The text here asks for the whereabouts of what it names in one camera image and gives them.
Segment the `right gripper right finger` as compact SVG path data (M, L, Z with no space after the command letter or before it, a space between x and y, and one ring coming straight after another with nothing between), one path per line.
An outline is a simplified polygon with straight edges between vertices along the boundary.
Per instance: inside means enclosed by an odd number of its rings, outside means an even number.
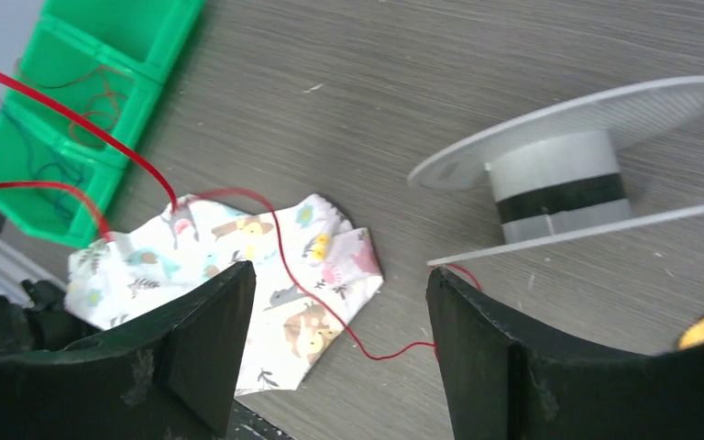
M457 439L704 439L704 344L656 356L604 346L443 268L426 301Z

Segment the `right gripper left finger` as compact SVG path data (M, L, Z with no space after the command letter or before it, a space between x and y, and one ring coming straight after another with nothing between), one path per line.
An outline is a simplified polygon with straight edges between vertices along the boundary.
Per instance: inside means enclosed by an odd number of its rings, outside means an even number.
M0 356L0 439L222 439L256 273L194 290L62 350Z

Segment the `grey plastic spool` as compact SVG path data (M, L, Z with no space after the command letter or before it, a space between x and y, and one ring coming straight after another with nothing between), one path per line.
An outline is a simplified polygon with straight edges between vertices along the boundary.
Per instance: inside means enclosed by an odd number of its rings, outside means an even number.
M704 114L704 75L593 93L521 115L436 152L409 174L417 189L488 185L505 242L433 266L704 215L704 204L635 216L617 151Z

